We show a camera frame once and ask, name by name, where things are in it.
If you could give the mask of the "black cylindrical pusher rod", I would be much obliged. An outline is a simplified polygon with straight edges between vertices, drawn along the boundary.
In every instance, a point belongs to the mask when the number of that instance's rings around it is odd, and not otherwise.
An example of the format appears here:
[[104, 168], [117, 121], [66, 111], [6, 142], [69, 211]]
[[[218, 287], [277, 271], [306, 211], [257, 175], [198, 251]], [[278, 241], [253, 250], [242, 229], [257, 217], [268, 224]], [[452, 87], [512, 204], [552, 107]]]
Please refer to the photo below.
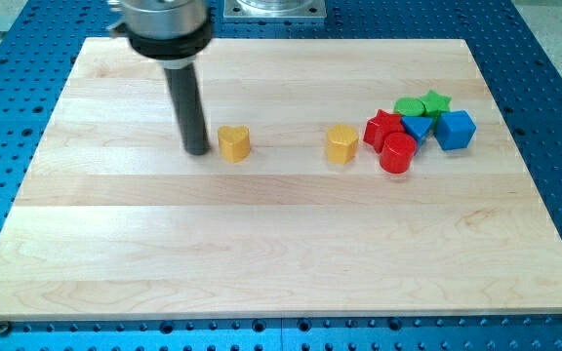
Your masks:
[[165, 68], [164, 73], [184, 150], [194, 156], [206, 154], [210, 143], [194, 64]]

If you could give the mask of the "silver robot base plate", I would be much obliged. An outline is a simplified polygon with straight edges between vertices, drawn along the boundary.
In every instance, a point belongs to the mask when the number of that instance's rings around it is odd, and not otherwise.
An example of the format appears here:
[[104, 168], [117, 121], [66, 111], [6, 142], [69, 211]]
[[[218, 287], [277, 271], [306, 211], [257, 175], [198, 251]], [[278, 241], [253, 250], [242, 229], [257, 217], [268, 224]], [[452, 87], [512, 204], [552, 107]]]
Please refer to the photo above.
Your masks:
[[323, 20], [325, 0], [224, 0], [225, 20]]

